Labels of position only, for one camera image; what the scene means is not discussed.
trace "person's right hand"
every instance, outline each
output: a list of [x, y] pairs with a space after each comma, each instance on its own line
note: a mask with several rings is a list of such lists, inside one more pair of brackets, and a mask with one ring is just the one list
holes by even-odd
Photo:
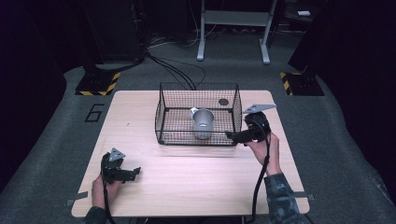
[[[270, 161], [267, 166], [267, 175], [275, 175], [282, 173], [279, 164], [279, 138], [274, 134], [271, 133], [267, 136], [268, 142], [270, 143]], [[261, 141], [260, 143], [257, 142], [246, 142], [247, 146], [251, 148], [256, 159], [261, 163], [264, 164], [264, 158], [267, 155], [267, 144], [265, 141]]]

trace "black wire cage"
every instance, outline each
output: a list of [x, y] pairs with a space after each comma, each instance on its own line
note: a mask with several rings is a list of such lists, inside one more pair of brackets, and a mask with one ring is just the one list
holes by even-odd
[[[191, 109], [208, 109], [214, 115], [210, 137], [201, 139], [193, 130]], [[155, 133], [159, 144], [176, 146], [235, 146], [225, 132], [240, 132], [242, 104], [236, 83], [160, 85], [160, 102], [155, 116]]]

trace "wooden table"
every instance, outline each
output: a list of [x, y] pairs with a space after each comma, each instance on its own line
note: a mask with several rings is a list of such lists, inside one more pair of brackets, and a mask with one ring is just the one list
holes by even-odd
[[[242, 109], [253, 104], [273, 104], [269, 91], [240, 91]], [[164, 146], [154, 132], [158, 91], [117, 91], [106, 115], [72, 214], [85, 217], [92, 206], [92, 181], [111, 148], [126, 157], [123, 170], [141, 167], [135, 182], [121, 186], [110, 205], [114, 217], [191, 217], [251, 215], [253, 191], [261, 165], [251, 149], [236, 147]], [[304, 191], [276, 108], [264, 111], [280, 140], [280, 163], [294, 191]], [[262, 183], [258, 214], [268, 214]], [[297, 198], [301, 213], [309, 211], [306, 198]]]

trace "small round object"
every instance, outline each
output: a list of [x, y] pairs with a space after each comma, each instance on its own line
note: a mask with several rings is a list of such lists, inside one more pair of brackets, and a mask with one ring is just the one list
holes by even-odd
[[219, 99], [219, 104], [220, 105], [228, 105], [230, 102], [228, 102], [227, 99]]

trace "white shelf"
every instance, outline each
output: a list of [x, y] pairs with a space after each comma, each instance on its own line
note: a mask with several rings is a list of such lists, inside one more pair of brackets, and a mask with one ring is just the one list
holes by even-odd
[[268, 12], [205, 11], [205, 24], [266, 26]]

